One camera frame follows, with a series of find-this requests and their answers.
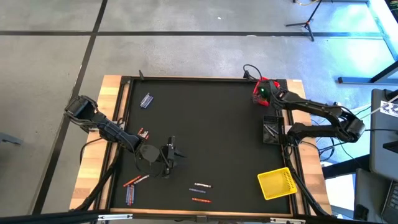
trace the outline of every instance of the wooden table frame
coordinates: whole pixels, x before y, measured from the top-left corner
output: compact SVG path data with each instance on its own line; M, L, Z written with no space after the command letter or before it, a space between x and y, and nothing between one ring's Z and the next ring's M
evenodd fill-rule
M105 75L101 89L98 96L98 109L104 113L109 119L123 117L126 99L129 93L129 85L121 85L123 77L120 75ZM305 98L303 83L301 80L287 80L287 88L297 93L300 97ZM116 100L121 94L121 101L119 104L118 114L114 115ZM283 111L285 125L289 124L287 119L287 112ZM302 111L293 111L292 117L295 122L300 122L306 125L311 125L310 115ZM99 138L98 132L89 133L87 141ZM312 138L304 139L306 142L315 144ZM109 162L113 160L114 152L117 144L110 145ZM78 177L73 191L70 209L79 206L84 199L90 194L100 178L101 168L105 158L107 142L105 140L96 141L86 146L83 160L80 165ZM325 180L323 178L322 168L318 156L318 151L308 144L301 144L298 147L300 158L302 162L302 170L305 183L309 191L312 193L315 200L322 206L322 208L331 214L331 207L326 194ZM295 168L295 155L291 155L291 160ZM103 188L101 200L99 201L99 209L106 208L106 201L109 192L109 179ZM304 214L303 198L300 191L295 194L297 200L297 211L299 214ZM290 202L290 211L292 211L292 203ZM136 208L111 208L113 213L135 213L143 215L213 215L213 216L228 216L228 217L292 217L290 214L271 214L271 213L239 213L239 212L206 212L206 211L182 211L182 210L150 210L150 209L136 209Z

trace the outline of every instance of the gray floor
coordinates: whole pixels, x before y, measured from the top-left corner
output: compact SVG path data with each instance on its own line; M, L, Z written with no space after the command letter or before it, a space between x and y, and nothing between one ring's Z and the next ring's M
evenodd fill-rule
M0 0L0 30L92 30L100 4ZM314 7L291 0L118 0L108 3L100 30L299 32L284 24L305 21ZM322 3L312 28L378 31L365 4L329 2ZM88 38L0 36L0 132L24 140L22 146L0 144L0 216L29 212ZM97 37L80 93L96 99L103 75L136 75L141 69L145 75L241 77L242 65L251 63L269 78L303 80L307 98L356 108L370 102L373 88L388 86L338 85L336 78L372 77L392 62L382 39ZM85 141L85 133L71 125L44 212L68 209ZM368 136L346 149L354 157L367 153ZM349 157L337 150L332 159Z

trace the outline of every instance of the black table surface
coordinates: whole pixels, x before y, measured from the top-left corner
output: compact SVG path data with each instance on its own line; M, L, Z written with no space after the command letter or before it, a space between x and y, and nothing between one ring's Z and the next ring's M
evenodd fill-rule
M132 206L126 205L127 181L139 172L134 156L122 152L111 208L213 212L290 213L289 198L265 200L257 175L284 167L281 146L262 143L262 117L276 110L252 103L255 83L145 80L134 81L126 130L149 130L148 144L160 147L171 135L187 156L179 159L170 178L149 177L138 183ZM154 97L147 109L143 97ZM159 167L139 161L146 172ZM210 184L211 189L194 186ZM205 194L189 191L205 190ZM211 200L194 202L192 197Z
M383 90L372 91L372 111L379 108L381 101L387 102ZM371 115L371 129L398 129L398 118L380 111ZM398 181L398 153L384 149L383 144L398 141L392 131L371 131L370 169L392 180Z

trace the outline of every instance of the tripod stand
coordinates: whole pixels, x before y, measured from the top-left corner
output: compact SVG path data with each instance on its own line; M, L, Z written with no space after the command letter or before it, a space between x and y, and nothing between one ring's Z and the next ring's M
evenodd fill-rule
M317 6L315 7L314 11L312 12L310 18L306 22L300 22L300 23L296 23L296 24L287 24L286 26L289 27L289 26L303 26L304 25L303 27L306 28L309 31L310 36L311 36L311 41L313 42L314 38L313 38L313 34L312 34L312 31L311 31L311 27L310 27L310 22L312 20L313 15L317 11L319 5L321 4L321 2L322 2L322 0L319 0Z

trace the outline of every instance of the yellow basket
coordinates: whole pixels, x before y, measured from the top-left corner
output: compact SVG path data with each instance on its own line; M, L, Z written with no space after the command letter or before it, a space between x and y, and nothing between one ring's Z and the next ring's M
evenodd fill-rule
M287 167L259 174L257 178L266 200L297 192L296 184Z

